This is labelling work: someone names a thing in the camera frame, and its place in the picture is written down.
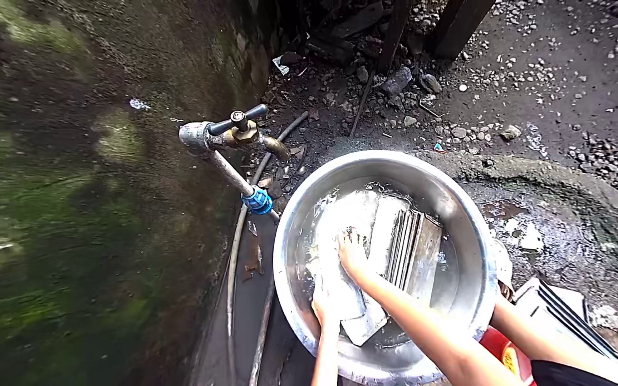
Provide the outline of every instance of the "wooden post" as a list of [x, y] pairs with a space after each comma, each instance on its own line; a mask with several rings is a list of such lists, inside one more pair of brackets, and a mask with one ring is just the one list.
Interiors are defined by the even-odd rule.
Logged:
[[381, 56], [378, 57], [376, 69], [379, 74], [386, 74], [390, 69], [399, 40], [402, 38], [402, 32], [409, 18], [411, 0], [394, 0], [394, 2], [392, 17], [390, 18], [390, 23], [388, 23], [388, 32], [385, 33]]
[[450, 0], [433, 30], [433, 44], [428, 45], [428, 51], [436, 58], [455, 59], [494, 3], [494, 0]]

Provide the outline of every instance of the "water tap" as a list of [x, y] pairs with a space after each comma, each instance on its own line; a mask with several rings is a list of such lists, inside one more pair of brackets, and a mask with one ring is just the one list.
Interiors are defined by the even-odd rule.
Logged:
[[246, 112], [233, 111], [230, 119], [219, 123], [190, 122], [180, 128], [180, 140], [193, 154], [222, 148], [265, 150], [286, 161], [290, 158], [287, 147], [276, 138], [259, 133], [257, 124], [252, 120], [268, 112], [265, 104], [259, 104]]

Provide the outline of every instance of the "metal basin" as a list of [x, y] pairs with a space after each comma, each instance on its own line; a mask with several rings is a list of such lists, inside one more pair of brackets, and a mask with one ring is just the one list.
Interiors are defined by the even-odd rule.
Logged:
[[[460, 331], [480, 339], [495, 304], [496, 280], [487, 225], [471, 198], [449, 176], [404, 153], [368, 150], [326, 163], [313, 172], [290, 199], [278, 225], [273, 253], [275, 285], [288, 323], [313, 355], [319, 322], [311, 308], [313, 282], [305, 266], [301, 238], [319, 199], [351, 180], [379, 181], [409, 194], [419, 210], [437, 214], [448, 233], [445, 264], [438, 264], [431, 307], [448, 315]], [[339, 374], [373, 385], [422, 384], [442, 376], [437, 367], [390, 321], [362, 347], [340, 336]]]

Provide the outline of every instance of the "concrete wall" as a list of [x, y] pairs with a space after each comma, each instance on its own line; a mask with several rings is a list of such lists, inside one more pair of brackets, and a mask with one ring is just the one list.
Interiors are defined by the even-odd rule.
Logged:
[[0, 0], [0, 385], [184, 382], [239, 203], [178, 125], [253, 106], [275, 26], [265, 0]]

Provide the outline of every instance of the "person's left hand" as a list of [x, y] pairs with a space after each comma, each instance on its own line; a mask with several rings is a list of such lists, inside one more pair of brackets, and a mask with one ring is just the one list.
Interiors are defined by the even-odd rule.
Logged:
[[337, 308], [330, 298], [328, 289], [323, 285], [321, 274], [317, 275], [315, 279], [314, 299], [311, 302], [311, 308], [314, 310], [314, 314], [316, 314], [316, 318], [319, 320], [322, 328], [326, 328], [326, 326], [332, 327], [340, 323]]

